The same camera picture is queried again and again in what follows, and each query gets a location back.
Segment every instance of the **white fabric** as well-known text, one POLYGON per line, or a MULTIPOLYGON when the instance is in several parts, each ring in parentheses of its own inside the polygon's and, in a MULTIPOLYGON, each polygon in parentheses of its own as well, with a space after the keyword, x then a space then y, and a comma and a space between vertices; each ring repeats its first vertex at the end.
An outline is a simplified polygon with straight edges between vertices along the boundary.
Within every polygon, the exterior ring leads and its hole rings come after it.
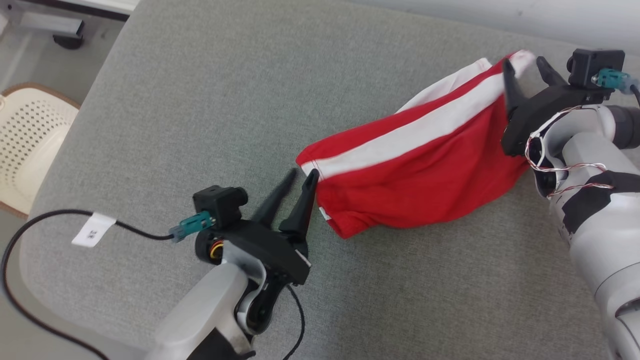
POLYGON ((441 79, 435 84, 432 84, 428 88, 419 92, 411 100, 402 106, 396 113, 414 108, 416 106, 426 104, 429 101, 434 101, 439 97, 443 97, 453 90, 460 87, 460 85, 473 79, 477 75, 489 70, 491 63, 486 58, 481 58, 471 65, 467 65, 455 73, 441 79))
MULTIPOLYGON (((516 77, 520 77, 534 59, 535 56, 526 50, 521 50, 512 55, 509 60, 515 69, 516 77)), ((354 147, 340 155, 306 162, 302 164, 301 168, 305 174, 308 174, 314 168, 321 170, 320 181, 322 181, 332 176, 371 167, 397 158, 425 143, 451 134, 464 123, 474 118, 480 111, 491 105, 503 91, 504 80, 502 74, 490 76, 465 95, 448 102, 416 121, 354 147)))
POLYGON ((318 209, 320 210, 320 214, 322 214, 322 217, 325 220, 331 220, 331 217, 329 216, 329 214, 326 213, 326 211, 324 210, 324 208, 322 206, 320 206, 318 209))

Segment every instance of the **beige chair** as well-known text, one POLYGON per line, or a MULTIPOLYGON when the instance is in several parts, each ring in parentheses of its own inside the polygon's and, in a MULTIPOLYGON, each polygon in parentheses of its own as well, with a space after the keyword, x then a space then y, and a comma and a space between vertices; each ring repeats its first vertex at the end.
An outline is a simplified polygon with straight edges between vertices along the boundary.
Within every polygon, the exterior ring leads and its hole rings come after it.
POLYGON ((73 123, 80 105, 35 83, 0 96, 0 208, 22 218, 73 123))

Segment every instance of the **tag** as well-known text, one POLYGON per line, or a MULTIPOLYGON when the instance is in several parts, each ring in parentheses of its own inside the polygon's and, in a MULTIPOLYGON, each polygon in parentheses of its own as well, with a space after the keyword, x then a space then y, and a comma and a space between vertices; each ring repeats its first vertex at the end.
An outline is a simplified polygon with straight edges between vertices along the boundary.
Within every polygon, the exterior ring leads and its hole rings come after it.
POLYGON ((102 235, 115 223, 116 219, 114 218, 93 213, 71 243, 84 247, 94 247, 100 241, 102 235))
POLYGON ((331 217, 329 216, 329 214, 326 213, 326 211, 324 210, 324 208, 322 206, 319 207, 318 210, 320 210, 320 214, 322 214, 322 217, 325 220, 331 220, 331 217))

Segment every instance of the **white wall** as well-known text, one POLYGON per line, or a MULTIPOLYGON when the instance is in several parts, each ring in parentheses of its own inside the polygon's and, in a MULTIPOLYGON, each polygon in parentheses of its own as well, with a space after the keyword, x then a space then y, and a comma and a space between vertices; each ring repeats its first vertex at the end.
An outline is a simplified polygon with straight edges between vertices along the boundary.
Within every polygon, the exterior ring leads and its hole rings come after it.
POLYGON ((351 0, 640 55, 638 0, 351 0))

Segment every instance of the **wire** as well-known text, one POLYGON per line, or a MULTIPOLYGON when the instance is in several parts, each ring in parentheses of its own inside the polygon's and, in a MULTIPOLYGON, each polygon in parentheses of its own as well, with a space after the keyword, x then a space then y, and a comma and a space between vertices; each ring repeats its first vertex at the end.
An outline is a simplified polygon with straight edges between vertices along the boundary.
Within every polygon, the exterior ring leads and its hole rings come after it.
POLYGON ((629 88, 631 89, 631 92, 633 92, 636 96, 636 101, 638 102, 638 106, 640 106, 640 91, 638 91, 638 87, 635 85, 631 85, 629 88))
MULTIPOLYGON (((632 85, 632 89, 631 90, 634 92, 634 94, 636 94, 636 98, 638 99, 638 104, 640 104, 640 92, 638 92, 638 89, 636 88, 635 85, 632 85)), ((578 164, 571 165, 569 167, 561 167, 561 168, 542 167, 540 165, 542 164, 542 161, 544 160, 544 156, 545 156, 545 144, 542 142, 542 140, 540 140, 541 155, 540 155, 540 159, 538 160, 538 162, 534 163, 531 160, 531 157, 529 156, 529 149, 531 148, 531 142, 534 139, 536 139, 536 138, 537 139, 541 139, 541 135, 540 134, 544 130, 546 130, 549 126, 551 126, 553 123, 558 121, 562 117, 562 115, 567 114, 567 113, 569 113, 569 112, 571 112, 573 110, 579 110, 579 109, 582 109, 582 106, 574 106, 572 108, 567 108, 567 109, 564 109, 563 111, 560 111, 559 113, 556 113, 553 117, 551 117, 551 119, 547 120, 544 124, 542 124, 542 126, 540 126, 540 128, 538 128, 538 130, 534 131, 533 133, 531 133, 529 135, 529 138, 527 139, 527 142, 525 143, 525 147, 524 147, 524 156, 527 159, 527 162, 529 163, 531 168, 533 168, 533 170, 539 171, 539 172, 560 172, 560 171, 571 171, 571 170, 584 168, 584 167, 596 167, 597 169, 599 169, 602 172, 607 171, 607 167, 605 167, 604 164, 601 164, 601 163, 578 163, 578 164)), ((562 193, 570 191, 570 190, 576 190, 576 189, 581 189, 581 188, 613 189, 613 186, 608 185, 608 184, 600 184, 600 183, 587 183, 587 184, 584 184, 584 185, 568 186, 565 189, 549 193, 547 195, 547 198, 551 199, 553 196, 562 194, 562 193)))
MULTIPOLYGON (((55 210, 55 211, 49 211, 48 213, 44 213, 42 215, 38 215, 35 218, 32 218, 31 220, 27 221, 26 224, 24 224, 20 229, 18 229, 18 231, 16 231, 16 233, 13 235, 13 237, 11 238, 11 240, 9 240, 9 245, 7 245, 6 249, 4 250, 4 254, 2 256, 2 262, 0 262, 0 266, 1 266, 1 271, 2 271, 2 290, 4 292, 4 294, 6 295, 6 298, 9 300, 9 303, 20 313, 22 314, 24 317, 26 317, 27 319, 29 319, 29 321, 31 321, 32 323, 34 323, 35 325, 39 326, 40 328, 42 328, 43 330, 50 332, 51 334, 54 334, 56 336, 59 336, 65 340, 71 341, 72 343, 75 343, 76 345, 79 345, 87 350, 89 350, 90 352, 93 352, 97 357, 99 357, 102 360, 109 360, 109 358, 104 355, 104 353, 102 353, 100 350, 96 349, 95 347, 85 343, 84 341, 77 339, 69 334, 65 334, 64 332, 57 330, 49 325, 47 325, 46 323, 43 323, 40 319, 38 319, 35 315, 31 314, 29 311, 27 311, 26 309, 24 309, 22 307, 22 305, 20 305, 20 303, 18 302, 18 300, 13 296, 13 294, 11 293, 11 290, 9 289, 9 284, 7 281, 7 276, 6 276, 6 271, 7 271, 7 266, 9 265, 9 257, 11 256, 11 252, 13 251, 13 248, 15 247, 15 244, 18 242, 18 239, 20 239, 20 237, 22 236, 22 234, 24 234, 25 231, 27 231, 30 227, 34 226, 35 224, 43 221, 46 218, 50 218, 50 217, 54 217, 56 215, 66 215, 66 214, 77 214, 77 215, 86 215, 88 217, 93 215, 93 212, 91 211, 87 211, 87 210, 78 210, 78 209, 61 209, 61 210, 55 210)), ((158 235, 152 235, 149 233, 146 233, 142 230, 139 230, 129 224, 125 224, 121 221, 116 221, 116 225, 122 227, 123 229, 127 229, 129 231, 132 231, 138 235, 144 236, 146 238, 150 238, 152 240, 169 240, 171 238, 173 238, 173 235, 166 235, 166 236, 158 236, 158 235)))
POLYGON ((302 311, 302 305, 300 304, 300 299, 298 299, 298 296, 296 295, 295 291, 293 291, 293 288, 291 287, 291 285, 287 285, 287 289, 289 289, 289 291, 291 292, 291 296, 293 297, 293 300, 296 301, 296 305, 298 305, 298 310, 300 310, 300 335, 298 336, 298 340, 296 341, 296 344, 293 345, 293 348, 289 351, 289 353, 282 358, 282 360, 288 360, 294 352, 296 352, 296 350, 298 349, 298 346, 300 346, 300 343, 302 342, 302 338, 305 337, 305 313, 302 311))
POLYGON ((222 248, 223 246, 224 246, 224 243, 222 241, 216 241, 215 243, 213 243, 213 246, 211 247, 211 251, 209 251, 209 257, 211 259, 215 259, 216 250, 222 248))

